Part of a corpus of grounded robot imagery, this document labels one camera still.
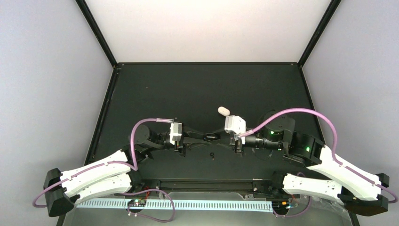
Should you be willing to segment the black earbuds charging case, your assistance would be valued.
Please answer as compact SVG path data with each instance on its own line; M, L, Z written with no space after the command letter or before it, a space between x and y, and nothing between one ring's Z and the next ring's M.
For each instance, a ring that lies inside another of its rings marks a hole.
M203 137L203 139L205 141L209 141L209 142L218 140L219 138L220 138L220 136L218 134L216 134L216 133L213 133L213 132L205 133L204 137Z

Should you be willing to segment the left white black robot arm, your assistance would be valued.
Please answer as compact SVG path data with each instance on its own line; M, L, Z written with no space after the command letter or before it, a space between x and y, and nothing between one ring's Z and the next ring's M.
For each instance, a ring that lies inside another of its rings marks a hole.
M212 133L188 129L173 119L148 118L137 122L130 143L86 166L47 172L43 191L49 217L58 217L77 205L102 196L140 192L142 177L139 162L151 158L155 150L172 150L184 156L191 145L209 143Z

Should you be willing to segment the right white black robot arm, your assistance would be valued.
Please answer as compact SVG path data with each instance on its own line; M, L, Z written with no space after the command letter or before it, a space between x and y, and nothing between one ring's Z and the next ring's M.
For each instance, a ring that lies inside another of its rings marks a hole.
M314 110L291 108L270 111L260 125L248 129L244 119L229 115L222 131L207 134L204 139L231 148L236 153L243 153L245 148L279 151L289 163L324 176L324 179L315 179L301 174L274 172L265 185L266 193L274 197L318 197L361 216L387 212L390 202L382 191L389 187L389 176L368 173L338 156L335 152L337 134L333 135L332 146L328 146L313 136L295 131L295 120L288 116L289 113L309 113L326 120L324 115Z

